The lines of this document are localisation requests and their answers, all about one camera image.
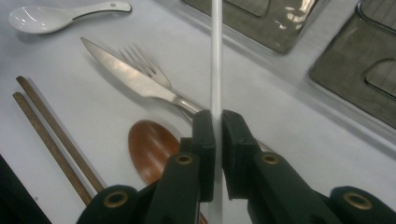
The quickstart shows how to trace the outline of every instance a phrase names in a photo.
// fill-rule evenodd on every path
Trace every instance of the white ceramic spoon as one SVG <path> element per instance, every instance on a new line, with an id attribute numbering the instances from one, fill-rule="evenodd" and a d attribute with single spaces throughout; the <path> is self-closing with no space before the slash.
<path id="1" fill-rule="evenodd" d="M 104 2 L 86 7 L 20 7 L 9 13 L 8 21 L 17 30 L 30 34 L 47 34 L 58 31 L 80 17 L 103 11 L 132 12 L 123 2 Z"/>

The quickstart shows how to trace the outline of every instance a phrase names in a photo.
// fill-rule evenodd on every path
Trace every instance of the utensil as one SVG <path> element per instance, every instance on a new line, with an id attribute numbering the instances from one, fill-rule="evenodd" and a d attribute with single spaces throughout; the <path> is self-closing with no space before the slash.
<path id="1" fill-rule="evenodd" d="M 153 81 L 150 77 L 142 74 L 129 64 L 93 44 L 90 40 L 82 37 L 81 41 L 90 54 L 99 61 L 99 63 L 101 63 L 111 74 L 117 77 L 122 83 L 137 94 L 143 97 L 163 99 L 172 105 L 176 105 L 186 111 L 186 115 L 190 117 L 190 120 L 192 120 L 192 117 L 196 112 L 203 110 L 202 107 L 166 89 L 164 86 Z M 257 143 L 263 151 L 271 151 L 271 149 L 264 143 L 258 140 Z"/>
<path id="2" fill-rule="evenodd" d="M 100 181 L 98 180 L 96 175 L 93 173 L 91 168 L 88 166 L 88 164 L 84 161 L 84 159 L 78 153 L 78 151 L 74 147 L 73 143 L 70 141 L 70 139 L 67 137 L 65 132 L 62 130 L 61 126 L 56 121 L 56 119 L 51 115 L 50 111 L 44 105 L 43 101 L 40 99 L 40 97 L 35 92 L 35 90 L 30 85 L 30 83 L 24 77 L 17 77 L 17 80 L 20 83 L 20 85 L 22 86 L 22 88 L 26 91 L 29 98 L 35 104 L 35 106 L 37 107 L 37 110 L 41 113 L 42 117 L 46 120 L 48 125 L 51 127 L 51 129 L 57 135 L 57 137 L 59 138 L 61 143 L 64 145 L 64 148 L 66 148 L 66 150 L 70 153 L 73 160 L 76 162 L 78 167 L 81 169 L 82 173 L 91 182 L 91 184 L 95 188 L 95 190 L 97 192 L 102 191 L 104 189 L 104 187 L 102 186 L 102 184 L 100 183 Z M 15 92 L 13 94 L 13 96 L 14 96 L 15 100 L 17 101 L 18 105 L 20 106 L 21 110 L 23 111 L 23 113 L 26 115 L 26 117 L 32 123 L 32 126 L 35 128 L 35 130 L 38 133 L 38 135 L 40 136 L 40 138 L 43 140 L 44 144 L 48 148 L 48 150 L 51 153 L 51 155 L 53 156 L 53 158 L 57 161 L 57 163 L 61 167 L 64 174 L 67 176 L 70 183 L 75 188 L 76 192 L 78 193 L 78 195 L 80 196 L 82 201 L 85 204 L 90 203 L 90 201 L 92 200 L 90 193 L 85 188 L 85 186 L 82 184 L 82 182 L 78 178 L 78 175 L 73 170 L 73 168 L 70 166 L 70 164 L 67 161 L 67 159 L 65 158 L 64 154 L 61 152 L 59 147 L 56 145 L 55 141 L 52 139 L 50 133 L 47 131 L 44 124 L 38 118 L 38 116 L 35 113 L 35 111 L 33 110 L 33 108 L 29 105 L 29 103 L 26 101 L 26 99 L 20 92 Z"/>
<path id="3" fill-rule="evenodd" d="M 29 34 L 48 34 L 58 31 L 72 21 L 96 12 L 132 12 L 123 2 L 104 2 L 76 8 L 19 7 L 9 13 L 8 21 L 15 29 Z"/>
<path id="4" fill-rule="evenodd" d="M 135 69 L 139 70 L 143 74 L 147 75 L 148 77 L 151 77 L 154 81 L 158 82 L 159 84 L 163 85 L 166 89 L 172 90 L 172 85 L 171 82 L 169 81 L 168 77 L 163 73 L 163 71 L 158 67 L 155 62 L 150 59 L 150 57 L 143 51 L 141 48 L 139 48 L 137 45 L 134 45 L 136 50 L 130 47 L 130 51 L 128 49 L 124 49 L 126 54 L 129 56 L 130 59 L 128 59 L 127 56 L 125 56 L 124 53 L 122 53 L 121 50 L 119 50 L 120 55 L 122 56 L 122 59 L 134 67 Z M 179 108 L 179 111 L 184 115 L 184 117 L 192 122 L 192 117 L 189 116 L 182 108 Z"/>
<path id="5" fill-rule="evenodd" d="M 129 131 L 128 147 L 136 171 L 151 184 L 161 178 L 168 158 L 178 153 L 179 142 L 160 124 L 143 119 Z M 207 223 L 202 214 L 200 223 Z"/>

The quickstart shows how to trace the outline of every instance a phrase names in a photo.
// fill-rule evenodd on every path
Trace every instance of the screw hole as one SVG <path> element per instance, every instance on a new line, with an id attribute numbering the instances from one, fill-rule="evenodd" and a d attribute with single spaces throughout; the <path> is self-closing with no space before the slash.
<path id="1" fill-rule="evenodd" d="M 344 199 L 352 206 L 361 210 L 369 210 L 373 204 L 365 197 L 355 192 L 347 192 L 344 194 Z"/>
<path id="2" fill-rule="evenodd" d="M 177 158 L 177 162 L 180 163 L 180 164 L 189 164 L 189 163 L 192 162 L 192 157 L 184 156 L 184 155 L 183 156 L 179 156 Z"/>
<path id="3" fill-rule="evenodd" d="M 128 194 L 123 190 L 117 190 L 105 197 L 104 204 L 106 207 L 115 208 L 125 204 L 128 201 Z"/>
<path id="4" fill-rule="evenodd" d="M 268 164 L 277 164 L 279 163 L 279 158 L 273 155 L 265 155 L 262 156 L 262 160 Z"/>

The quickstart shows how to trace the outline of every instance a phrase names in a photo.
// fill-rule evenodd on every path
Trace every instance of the spoon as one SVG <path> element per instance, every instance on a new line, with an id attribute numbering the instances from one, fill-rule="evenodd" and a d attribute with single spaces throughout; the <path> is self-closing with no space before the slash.
<path id="1" fill-rule="evenodd" d="M 136 171 L 151 184 L 161 178 L 168 158 L 178 153 L 179 142 L 160 124 L 142 119 L 129 131 L 128 146 Z M 200 214 L 200 224 L 206 223 Z"/>
<path id="2" fill-rule="evenodd" d="M 29 34 L 48 34 L 58 31 L 83 16 L 103 11 L 132 12 L 123 2 L 104 2 L 76 8 L 19 7 L 9 13 L 8 21 L 15 29 Z"/>

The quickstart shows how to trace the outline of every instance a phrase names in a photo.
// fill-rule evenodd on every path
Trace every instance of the silver knife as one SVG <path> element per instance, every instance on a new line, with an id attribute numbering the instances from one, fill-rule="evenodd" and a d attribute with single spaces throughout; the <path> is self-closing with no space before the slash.
<path id="1" fill-rule="evenodd" d="M 192 115 L 203 110 L 200 106 L 186 98 L 169 91 L 150 77 L 134 69 L 128 63 L 123 62 L 116 56 L 93 44 L 90 40 L 82 37 L 82 43 L 90 54 L 101 63 L 111 74 L 123 84 L 143 97 L 163 99 L 172 105 L 177 105 Z"/>

